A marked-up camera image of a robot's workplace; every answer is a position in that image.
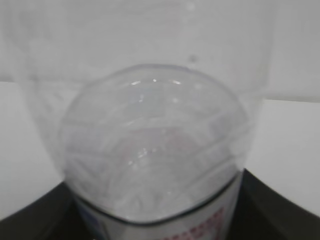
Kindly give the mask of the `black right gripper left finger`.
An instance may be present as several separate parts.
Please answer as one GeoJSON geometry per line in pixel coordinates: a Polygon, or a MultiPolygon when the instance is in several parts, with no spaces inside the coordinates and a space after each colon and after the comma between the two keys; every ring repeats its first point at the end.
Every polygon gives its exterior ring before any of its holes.
{"type": "Polygon", "coordinates": [[[87,228],[69,189],[60,183],[0,221],[2,240],[85,240],[87,228]]]}

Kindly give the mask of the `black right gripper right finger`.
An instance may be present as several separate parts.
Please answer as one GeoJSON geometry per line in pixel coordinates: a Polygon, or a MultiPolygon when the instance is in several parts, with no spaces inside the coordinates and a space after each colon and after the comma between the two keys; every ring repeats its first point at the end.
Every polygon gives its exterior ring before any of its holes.
{"type": "Polygon", "coordinates": [[[245,170],[228,240],[318,240],[320,218],[245,170]]]}

